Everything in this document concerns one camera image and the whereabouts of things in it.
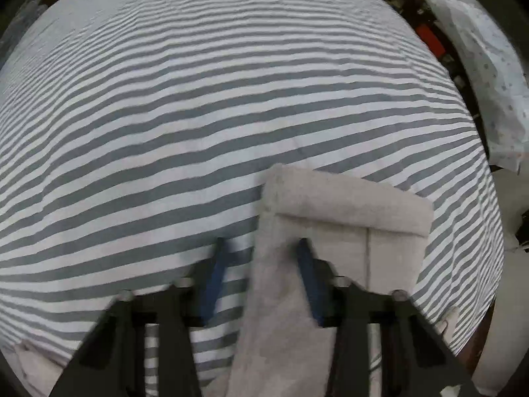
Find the beige pants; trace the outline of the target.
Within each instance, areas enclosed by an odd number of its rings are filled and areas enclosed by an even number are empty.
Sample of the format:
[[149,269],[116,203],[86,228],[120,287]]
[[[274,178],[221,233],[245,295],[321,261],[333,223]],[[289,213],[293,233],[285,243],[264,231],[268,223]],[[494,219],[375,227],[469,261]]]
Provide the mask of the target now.
[[276,165],[266,174],[233,364],[207,396],[321,396],[335,334],[313,319],[293,252],[371,292],[412,292],[433,220],[429,200],[385,183]]

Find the grey white striped bedsheet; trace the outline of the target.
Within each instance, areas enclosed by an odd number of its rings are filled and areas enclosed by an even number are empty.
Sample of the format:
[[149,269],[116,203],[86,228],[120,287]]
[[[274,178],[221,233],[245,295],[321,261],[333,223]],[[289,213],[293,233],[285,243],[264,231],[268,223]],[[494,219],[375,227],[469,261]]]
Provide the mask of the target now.
[[1,344],[67,361],[119,291],[158,290],[231,238],[200,379],[229,366],[266,170],[430,200],[413,297],[460,316],[500,281],[500,208],[447,70],[382,0],[59,0],[1,70]]

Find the white dotted garment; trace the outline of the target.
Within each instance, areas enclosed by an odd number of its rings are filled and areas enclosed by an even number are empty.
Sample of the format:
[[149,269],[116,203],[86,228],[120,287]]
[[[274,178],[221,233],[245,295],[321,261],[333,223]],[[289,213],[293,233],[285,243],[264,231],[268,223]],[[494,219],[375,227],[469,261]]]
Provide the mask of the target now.
[[490,164],[528,162],[528,83],[515,48],[475,0],[426,0],[452,41],[478,102]]

